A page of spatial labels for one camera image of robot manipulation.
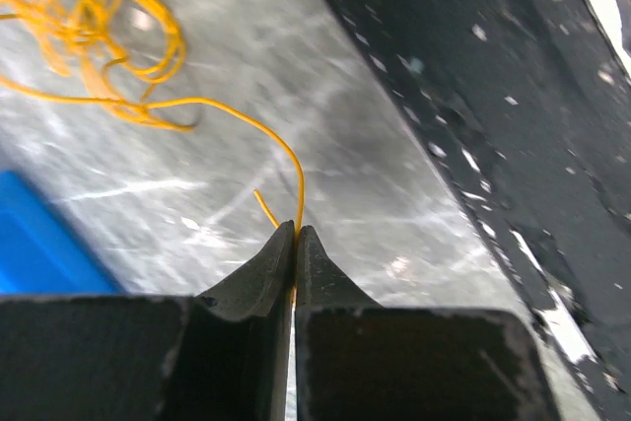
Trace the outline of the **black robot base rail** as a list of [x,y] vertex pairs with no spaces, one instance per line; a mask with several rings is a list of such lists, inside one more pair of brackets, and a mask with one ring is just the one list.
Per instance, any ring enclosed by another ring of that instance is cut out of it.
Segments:
[[603,420],[630,416],[630,80],[586,0],[325,0]]

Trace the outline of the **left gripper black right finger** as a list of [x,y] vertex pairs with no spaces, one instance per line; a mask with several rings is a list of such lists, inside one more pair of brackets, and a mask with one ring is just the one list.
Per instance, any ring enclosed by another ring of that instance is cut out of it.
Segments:
[[380,304],[334,263],[313,226],[300,231],[296,264],[297,415],[326,420],[335,410],[320,405],[349,386],[347,318]]

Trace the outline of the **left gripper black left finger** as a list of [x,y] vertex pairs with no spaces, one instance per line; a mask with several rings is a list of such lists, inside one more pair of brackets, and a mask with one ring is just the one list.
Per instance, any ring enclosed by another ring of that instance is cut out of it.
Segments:
[[206,306],[199,362],[210,394],[235,420],[283,420],[288,377],[295,225],[199,296]]

